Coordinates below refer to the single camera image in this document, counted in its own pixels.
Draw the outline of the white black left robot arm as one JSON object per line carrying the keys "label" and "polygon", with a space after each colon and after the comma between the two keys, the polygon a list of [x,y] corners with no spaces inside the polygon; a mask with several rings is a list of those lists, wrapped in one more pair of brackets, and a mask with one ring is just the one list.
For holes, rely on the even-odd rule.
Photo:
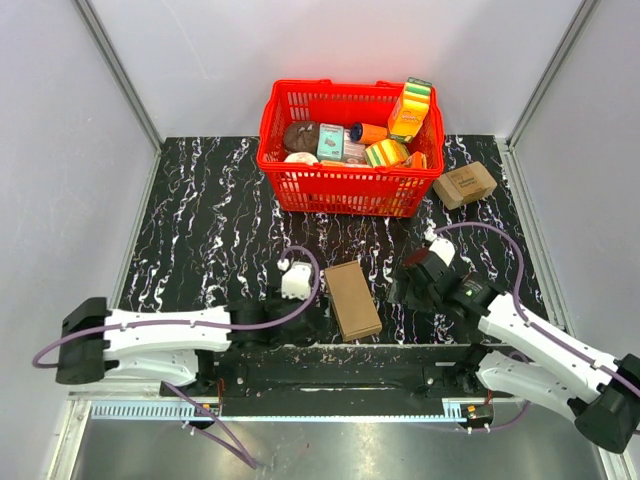
{"label": "white black left robot arm", "polygon": [[276,289],[263,300],[166,313],[110,310],[106,299],[92,297],[63,320],[56,381],[156,380],[201,396],[214,389],[217,373],[199,352],[307,347],[328,329],[322,308],[284,298]]}

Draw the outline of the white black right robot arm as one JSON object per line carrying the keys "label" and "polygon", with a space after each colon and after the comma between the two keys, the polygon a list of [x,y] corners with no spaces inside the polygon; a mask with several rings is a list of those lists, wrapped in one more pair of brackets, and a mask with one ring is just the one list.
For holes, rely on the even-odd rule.
{"label": "white black right robot arm", "polygon": [[569,420],[611,453],[623,453],[639,431],[639,359],[593,349],[524,312],[514,296],[476,272],[451,268],[453,251],[436,245],[407,258],[394,274],[393,303],[443,313],[523,355],[515,360],[473,343],[442,380],[468,396],[484,389],[520,397]]}

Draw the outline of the brown cardboard box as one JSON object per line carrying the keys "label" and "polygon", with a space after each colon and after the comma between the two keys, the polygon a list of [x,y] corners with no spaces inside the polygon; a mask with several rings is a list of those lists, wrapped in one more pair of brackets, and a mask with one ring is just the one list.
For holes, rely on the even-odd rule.
{"label": "brown cardboard box", "polygon": [[342,340],[379,334],[382,322],[359,262],[331,266],[324,276]]}

